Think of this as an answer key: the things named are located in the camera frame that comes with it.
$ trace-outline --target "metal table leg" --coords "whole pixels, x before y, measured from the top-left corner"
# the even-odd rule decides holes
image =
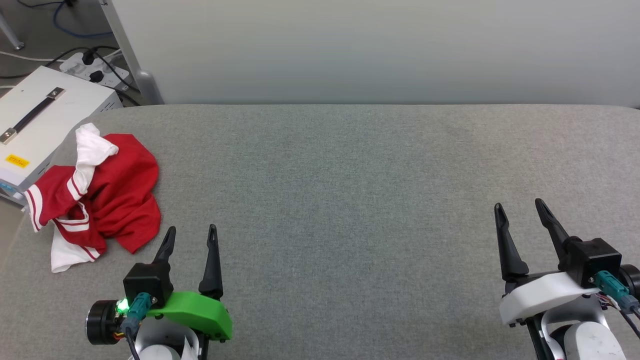
[[[15,50],[20,50],[24,47],[24,42],[20,42],[20,40],[18,40],[13,30],[11,30],[11,28],[9,27],[9,23],[6,21],[6,19],[4,18],[4,16],[2,16],[1,13],[0,13],[0,29],[9,39],[9,42],[11,43],[11,45],[13,45],[13,48]]]

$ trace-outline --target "white wall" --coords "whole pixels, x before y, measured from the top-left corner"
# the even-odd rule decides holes
[[[110,4],[166,103],[640,106],[638,0]]]

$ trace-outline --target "black handle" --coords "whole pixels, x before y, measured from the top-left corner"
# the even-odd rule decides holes
[[[55,99],[50,97],[46,97],[40,104],[37,104],[35,108],[31,109],[27,115],[25,115],[18,123],[13,127],[16,132],[20,133],[25,126],[27,126],[35,117],[44,110],[50,103],[54,102]]]
[[[173,254],[173,246],[175,245],[175,226],[171,226],[169,230],[166,231],[164,236],[164,240],[162,244],[160,244],[160,249],[154,258],[153,263],[160,262],[169,262],[169,257]]]
[[[209,236],[207,237],[207,266],[204,269],[204,276],[198,291],[216,300],[220,300],[224,291],[222,289],[222,271],[220,268],[220,250],[218,248],[218,230],[214,224],[209,226]]]
[[[493,208],[495,215],[495,230],[498,234],[498,251],[500,252],[500,269],[502,280],[510,281],[529,273],[527,263],[520,259],[520,254],[509,233],[509,219],[502,204],[497,203]]]
[[[563,244],[569,237],[569,234],[566,233],[562,225],[560,225],[560,222],[556,219],[542,199],[536,199],[536,209],[538,210],[538,216],[540,217],[542,226],[546,227],[549,231],[549,236],[551,236],[551,241],[554,244],[558,260],[562,263],[566,255]]]

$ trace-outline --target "green led light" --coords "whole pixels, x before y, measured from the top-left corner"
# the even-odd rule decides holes
[[[124,298],[116,303],[116,310],[120,314],[126,314],[129,311],[129,301],[127,301],[127,298]]]

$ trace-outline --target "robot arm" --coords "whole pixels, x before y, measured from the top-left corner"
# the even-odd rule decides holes
[[[135,360],[180,358],[189,351],[193,351],[192,358],[204,360],[210,340],[224,343],[232,337],[231,317],[220,302],[223,288],[216,226],[209,226],[209,253],[200,293],[173,292],[169,257],[174,244],[175,227],[171,226],[153,262],[136,263],[124,278],[126,298],[94,303],[85,325],[90,343],[115,344],[125,338]]]
[[[601,238],[582,241],[569,236],[541,199],[536,209],[558,256],[558,271],[529,274],[509,233],[509,220],[499,203],[495,224],[505,294],[500,303],[504,324],[526,325],[538,360],[626,359],[609,330],[604,310],[619,309],[640,318],[640,270],[620,265],[622,255]],[[549,325],[573,322],[550,331]]]

